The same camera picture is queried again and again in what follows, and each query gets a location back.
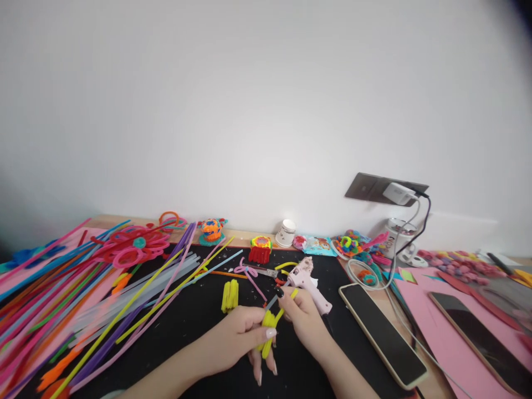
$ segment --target wall socket panel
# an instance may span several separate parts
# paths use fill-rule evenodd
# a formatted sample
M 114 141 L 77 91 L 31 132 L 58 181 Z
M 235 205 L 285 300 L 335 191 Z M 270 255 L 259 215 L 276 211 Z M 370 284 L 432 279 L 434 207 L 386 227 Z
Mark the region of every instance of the wall socket panel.
M 392 179 L 388 177 L 381 177 L 375 175 L 368 175 L 367 173 L 357 173 L 353 183 L 347 189 L 345 196 L 347 198 L 354 198 L 355 200 L 373 201 L 380 203 L 388 203 L 397 205 L 395 202 L 390 201 L 382 193 L 390 183 L 399 183 L 407 188 L 415 188 L 417 191 L 425 192 L 428 189 L 427 185 L 420 183 L 412 183 L 403 180 Z M 411 199 L 405 205 L 411 207 L 416 202 L 415 199 Z

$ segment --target right hand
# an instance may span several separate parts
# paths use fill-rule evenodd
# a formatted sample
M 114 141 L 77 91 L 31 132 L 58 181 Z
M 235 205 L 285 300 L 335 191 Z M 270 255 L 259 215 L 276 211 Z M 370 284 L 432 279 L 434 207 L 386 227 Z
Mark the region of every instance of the right hand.
M 279 298 L 279 305 L 284 309 L 289 321 L 294 324 L 294 330 L 301 343 L 319 361 L 318 357 L 326 355 L 327 344 L 333 342 L 321 316 L 314 304 L 310 293 L 298 288 L 294 299 L 290 297 L 293 287 L 282 287 L 284 292 Z

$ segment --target cup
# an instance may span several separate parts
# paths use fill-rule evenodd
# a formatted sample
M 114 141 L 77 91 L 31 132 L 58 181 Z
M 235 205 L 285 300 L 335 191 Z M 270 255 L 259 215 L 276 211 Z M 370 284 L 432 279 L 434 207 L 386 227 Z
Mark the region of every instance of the cup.
M 275 241 L 280 247 L 288 248 L 292 245 L 295 237 L 295 223 L 290 219 L 285 219 L 281 223 L 279 231 L 275 235 Z

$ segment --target white wall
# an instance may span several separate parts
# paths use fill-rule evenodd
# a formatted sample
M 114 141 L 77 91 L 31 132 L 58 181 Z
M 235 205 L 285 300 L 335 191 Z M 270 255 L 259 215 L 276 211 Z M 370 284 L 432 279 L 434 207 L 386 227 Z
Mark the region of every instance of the white wall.
M 506 5 L 4 1 L 0 241 L 98 213 L 323 235 L 412 213 L 345 199 L 362 171 L 430 185 L 428 246 L 532 255 L 532 63 Z

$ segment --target power adapter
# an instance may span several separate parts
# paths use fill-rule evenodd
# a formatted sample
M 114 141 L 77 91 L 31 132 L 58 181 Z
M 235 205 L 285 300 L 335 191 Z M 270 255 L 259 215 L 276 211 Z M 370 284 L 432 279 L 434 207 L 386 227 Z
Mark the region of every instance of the power adapter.
M 414 190 L 401 186 L 399 183 L 390 183 L 382 195 L 398 205 L 405 205 L 411 198 L 417 199 Z

